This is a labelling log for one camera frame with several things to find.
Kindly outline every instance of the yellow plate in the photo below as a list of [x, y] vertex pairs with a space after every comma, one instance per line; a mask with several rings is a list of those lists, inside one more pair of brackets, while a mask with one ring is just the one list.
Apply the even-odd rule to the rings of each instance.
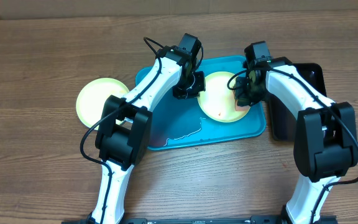
[[122, 97], [128, 88], [113, 78], [99, 78], [88, 83], [77, 97], [76, 110], [81, 122], [88, 128], [98, 122], [102, 116], [104, 102], [110, 95]]
[[[198, 104], [206, 115], [215, 121], [229, 123], [240, 120], [248, 111], [236, 111], [232, 90], [227, 88], [227, 82], [233, 76], [230, 72], [215, 72], [205, 77], [205, 91], [200, 92]], [[236, 79], [230, 82], [234, 86]]]

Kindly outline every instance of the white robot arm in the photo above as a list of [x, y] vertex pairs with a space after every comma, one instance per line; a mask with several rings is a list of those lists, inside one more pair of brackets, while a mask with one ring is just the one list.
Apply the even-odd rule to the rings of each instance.
[[205, 89], [204, 73], [195, 72], [196, 56], [200, 49], [201, 42], [185, 34], [179, 46], [165, 46], [158, 51], [156, 57], [159, 58], [151, 71], [133, 90], [121, 99], [110, 96], [106, 100], [102, 117], [118, 108], [125, 108], [110, 119], [125, 118], [133, 124], [131, 130], [109, 121], [99, 126], [95, 145], [100, 149], [99, 157], [111, 169], [112, 175], [109, 177], [110, 172], [103, 165], [98, 203], [87, 222], [118, 224], [122, 219], [129, 176], [149, 145], [152, 112], [156, 105], [171, 88], [178, 99], [197, 97]]
[[316, 91], [288, 59], [273, 59], [265, 42], [251, 44], [245, 53], [248, 78], [237, 77], [234, 90], [238, 102], [253, 105], [266, 99], [269, 92], [297, 119], [294, 158], [301, 174], [282, 217], [291, 224], [320, 221], [320, 210], [331, 189], [325, 186], [338, 182], [358, 160], [354, 142], [336, 125], [326, 108], [337, 113], [356, 136], [354, 110], [348, 103], [335, 104]]
[[[308, 88], [318, 96], [318, 98], [324, 102], [325, 105], [331, 106], [334, 103], [332, 99], [329, 99], [316, 91], [306, 80], [304, 80], [292, 65], [282, 65], [275, 67], [277, 70], [293, 74], [299, 80], [301, 80]], [[269, 93], [277, 96], [282, 103], [291, 111], [292, 115], [297, 118], [298, 112], [307, 108], [320, 109], [322, 106], [315, 102], [310, 94], [293, 78], [288, 78], [277, 72], [269, 71], [266, 74], [266, 89]], [[318, 182], [313, 183], [308, 177], [303, 175], [299, 176], [298, 183], [296, 184], [294, 194], [291, 200], [285, 207], [289, 219], [293, 224], [309, 224], [311, 220], [311, 211], [318, 199], [320, 192], [323, 190], [323, 186], [331, 182], [339, 181], [340, 177], [331, 176], [321, 179]], [[323, 199], [320, 201], [319, 207], [314, 216], [314, 220], [320, 219], [320, 210], [324, 204], [328, 192], [324, 194]]]
[[[178, 84], [181, 77], [182, 67], [179, 66], [176, 61], [167, 57], [161, 58], [161, 62], [161, 74], [154, 81], [152, 86], [150, 86], [150, 88], [147, 89], [147, 91], [141, 96], [141, 98], [133, 103], [134, 106], [138, 108], [145, 106], [150, 112], [153, 112], [155, 106], [166, 94], [166, 92]], [[133, 90], [124, 96], [127, 102], [135, 98], [151, 82], [157, 73], [158, 68], [159, 62], [156, 59], [151, 71]], [[112, 161], [107, 160], [106, 163], [112, 170], [112, 176], [103, 223], [118, 224], [124, 215], [124, 197], [127, 190], [129, 176], [134, 168], [134, 165], [131, 164], [127, 170], [123, 171], [120, 165], [117, 165]], [[103, 214], [104, 196], [106, 195], [109, 181], [109, 171], [105, 166], [102, 166], [102, 170], [102, 181], [100, 185], [98, 203], [91, 216], [95, 220], [95, 223], [102, 223], [101, 219]]]

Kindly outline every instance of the black cable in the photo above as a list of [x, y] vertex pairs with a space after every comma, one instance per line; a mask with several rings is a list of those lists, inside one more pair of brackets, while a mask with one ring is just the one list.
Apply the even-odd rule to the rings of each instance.
[[235, 88], [231, 88], [230, 87], [230, 82], [232, 82], [232, 80], [234, 79], [234, 78], [236, 78], [237, 76], [239, 76], [239, 75], [241, 75], [241, 74], [243, 74], [243, 73], [247, 73], [246, 74], [246, 78], [248, 77], [248, 74], [249, 74], [249, 72], [250, 71], [248, 71], [248, 70], [243, 70], [243, 71], [241, 71], [241, 72], [239, 72], [239, 73], [236, 73], [235, 75], [233, 75], [230, 79], [229, 79], [229, 81], [227, 82], [227, 88], [229, 89], [229, 90], [239, 90], [239, 89], [241, 89], [242, 88], [242, 86], [239, 86], [239, 87], [235, 87]]
[[129, 105], [133, 104], [135, 101], [137, 101], [149, 88], [151, 85], [153, 85], [154, 81], [158, 78], [158, 76], [161, 74], [161, 69], [162, 69], [162, 63], [161, 63], [161, 58], [158, 56], [157, 51], [148, 43], [148, 40], [153, 42], [154, 44], [163, 47], [161, 44], [159, 44], [158, 42], [148, 38], [148, 37], [144, 37], [143, 38], [144, 42], [147, 44], [147, 46], [150, 47], [150, 49], [153, 51], [153, 53], [155, 54], [156, 58], [158, 59], [158, 71], [157, 74], [154, 76], [154, 78], [152, 79], [152, 81], [138, 94], [134, 97], [134, 99], [132, 99], [130, 102], [126, 103], [124, 106], [119, 107], [118, 109], [114, 110], [113, 112], [109, 113], [107, 116], [105, 116], [104, 118], [100, 119], [98, 122], [96, 122], [92, 127], [89, 128], [89, 130], [87, 130], [84, 134], [84, 136], [82, 137], [81, 143], [80, 143], [80, 152], [81, 155], [91, 161], [91, 162], [95, 162], [97, 164], [101, 164], [102, 166], [105, 166], [107, 168], [107, 170], [109, 171], [109, 182], [107, 185], [107, 189], [106, 189], [106, 193], [104, 194], [104, 202], [103, 202], [103, 207], [102, 207], [102, 215], [101, 215], [101, 220], [100, 220], [100, 224], [103, 224], [103, 220], [104, 220], [104, 212], [106, 210], [106, 203], [107, 203], [107, 198], [108, 198], [108, 193], [110, 190], [110, 186], [111, 186], [111, 177], [113, 172], [111, 171], [111, 168], [103, 161], [99, 161], [97, 159], [93, 159], [92, 157], [88, 156], [85, 154], [84, 152], [84, 143], [86, 138], [91, 134], [91, 132], [98, 126], [100, 125], [103, 121], [107, 120], [109, 117], [117, 114], [118, 112], [120, 112], [121, 110], [123, 110], [124, 108], [128, 107]]
[[[299, 78], [295, 77], [293, 74], [289, 74], [287, 72], [283, 72], [281, 70], [277, 70], [274, 68], [270, 68], [270, 67], [259, 67], [259, 68], [253, 68], [252, 70], [248, 71], [247, 73], [250, 73], [251, 71], [254, 70], [263, 70], [263, 71], [272, 71], [272, 72], [277, 72], [280, 73], [282, 75], [285, 75], [289, 78], [294, 79], [296, 82], [298, 82], [308, 93], [309, 95], [318, 103], [320, 104], [324, 109], [326, 109], [336, 120], [336, 122], [339, 123], [339, 125], [341, 126], [342, 129], [345, 130], [345, 132], [347, 133], [347, 135], [349, 135], [349, 137], [352, 139], [352, 142], [354, 143], [354, 145], [356, 146], [357, 150], [358, 150], [358, 142], [356, 140], [356, 138], [353, 136], [353, 134], [351, 133], [351, 131], [349, 130], [349, 128], [347, 128], [347, 126], [343, 123], [343, 121], [340, 119], [340, 117], [333, 112], [330, 107], [328, 107], [327, 105], [325, 105], [319, 98], [318, 96], [316, 96], [309, 88], [308, 86], [303, 83]], [[337, 182], [332, 182], [330, 184], [326, 184], [325, 186], [323, 186], [322, 191], [319, 194], [319, 197], [313, 207], [313, 210], [311, 211], [311, 218], [310, 218], [310, 224], [313, 224], [313, 220], [314, 220], [314, 216], [316, 215], [316, 211], [318, 208], [318, 205], [320, 204], [321, 200], [323, 199], [324, 193], [325, 191], [328, 191], [330, 187], [335, 186], [335, 185], [346, 185], [346, 184], [354, 184], [358, 182], [358, 177], [353, 179], [353, 180], [346, 180], [346, 181], [337, 181]]]

